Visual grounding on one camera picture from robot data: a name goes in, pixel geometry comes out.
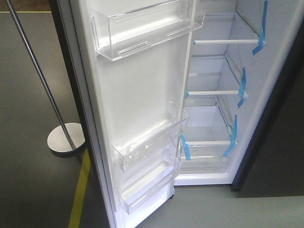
white shelf edge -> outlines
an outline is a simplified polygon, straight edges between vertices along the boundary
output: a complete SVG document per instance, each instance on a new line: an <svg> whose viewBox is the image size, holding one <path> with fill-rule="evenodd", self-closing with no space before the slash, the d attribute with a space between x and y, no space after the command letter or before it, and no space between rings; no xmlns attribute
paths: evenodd
<svg viewBox="0 0 304 228"><path fill-rule="evenodd" d="M210 55L210 56L204 56L204 55L193 55L191 57L191 61L208 61L208 60L225 60L225 54L223 55Z"/></svg>
<svg viewBox="0 0 304 228"><path fill-rule="evenodd" d="M189 91L190 95L230 95L238 94L238 90L224 90L224 91Z"/></svg>
<svg viewBox="0 0 304 228"><path fill-rule="evenodd" d="M189 77L195 77L197 75L198 75L198 73L189 73Z"/></svg>
<svg viewBox="0 0 304 228"><path fill-rule="evenodd" d="M223 173L180 173L174 180L174 185L202 185L202 184L231 184L228 172Z"/></svg>
<svg viewBox="0 0 304 228"><path fill-rule="evenodd" d="M191 145L230 145L230 141L187 141Z"/></svg>
<svg viewBox="0 0 304 228"><path fill-rule="evenodd" d="M218 12L218 13L208 13L206 12L205 13L205 16L214 16L214 15L236 15L237 13L236 12L231 12L231 13L223 13L223 12Z"/></svg>
<svg viewBox="0 0 304 228"><path fill-rule="evenodd" d="M257 44L258 39L213 39L213 40L195 40L197 44Z"/></svg>

transparent door shelf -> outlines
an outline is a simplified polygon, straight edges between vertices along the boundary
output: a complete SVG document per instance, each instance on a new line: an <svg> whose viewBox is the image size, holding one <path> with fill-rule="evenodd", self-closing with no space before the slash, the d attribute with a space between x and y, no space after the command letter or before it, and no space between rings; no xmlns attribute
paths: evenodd
<svg viewBox="0 0 304 228"><path fill-rule="evenodd" d="M123 189L120 201L124 210L131 214L139 208L170 181L173 181L178 176L180 167L181 163L175 157L171 157L168 161L159 163L138 181Z"/></svg>
<svg viewBox="0 0 304 228"><path fill-rule="evenodd" d="M92 33L97 53L111 61L200 28L205 14L200 0L135 0L136 9L129 8L130 1L100 4L99 12L90 10Z"/></svg>
<svg viewBox="0 0 304 228"><path fill-rule="evenodd" d="M162 124L123 148L113 145L118 166L123 171L127 171L148 158L155 151L169 144L169 142L177 139L183 133L183 127L187 125L188 117L184 109L176 103L170 102L166 119L163 120Z"/></svg>

yellow floor line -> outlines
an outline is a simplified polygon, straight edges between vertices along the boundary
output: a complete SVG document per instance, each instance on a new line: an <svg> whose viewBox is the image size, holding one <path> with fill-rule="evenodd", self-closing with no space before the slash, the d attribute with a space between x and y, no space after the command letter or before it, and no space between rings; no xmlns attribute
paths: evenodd
<svg viewBox="0 0 304 228"><path fill-rule="evenodd" d="M90 170L90 157L87 149L85 150L84 157L82 159L81 170L79 174L78 184L75 192L74 202L72 206L72 212L68 228L79 228L82 206L84 203L86 193L86 183Z"/></svg>

blue tape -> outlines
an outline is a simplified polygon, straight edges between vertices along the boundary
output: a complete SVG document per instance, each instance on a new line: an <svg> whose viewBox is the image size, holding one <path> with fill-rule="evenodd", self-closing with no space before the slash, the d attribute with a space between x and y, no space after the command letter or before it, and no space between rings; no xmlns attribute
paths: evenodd
<svg viewBox="0 0 304 228"><path fill-rule="evenodd" d="M188 143L187 143L186 138L183 134L181 135L180 140L181 140L182 146L184 148L186 160L189 161L189 160L191 160L191 154L190 154Z"/></svg>
<svg viewBox="0 0 304 228"><path fill-rule="evenodd" d="M260 37L258 39L258 46L252 50L252 55L255 55L260 50L262 50L262 48L265 45L267 6L268 6L268 0L265 0L263 18L262 18L262 28L261 28L261 32L260 32Z"/></svg>
<svg viewBox="0 0 304 228"><path fill-rule="evenodd" d="M238 118L237 115L234 116L234 124L231 133L230 146L224 152L223 157L228 157L232 149L236 146L237 143L237 134L238 134Z"/></svg>
<svg viewBox="0 0 304 228"><path fill-rule="evenodd" d="M243 67L243 76L242 76L241 83L239 85L239 90L238 90L238 95L241 97L241 100L237 104L238 108L240 108L245 101L246 84L247 84L246 69L245 69L245 67Z"/></svg>

stand base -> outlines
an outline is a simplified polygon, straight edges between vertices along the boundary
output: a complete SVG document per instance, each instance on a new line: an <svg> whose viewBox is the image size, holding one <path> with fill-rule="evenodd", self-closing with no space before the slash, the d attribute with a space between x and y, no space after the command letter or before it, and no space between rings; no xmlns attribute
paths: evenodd
<svg viewBox="0 0 304 228"><path fill-rule="evenodd" d="M47 145L49 148L57 153L71 153L78 150L85 144L85 137L82 132L81 124L79 123L66 123L66 129L71 136L71 139L75 145L75 149L72 149L68 142L61 126L56 127L47 137Z"/></svg>

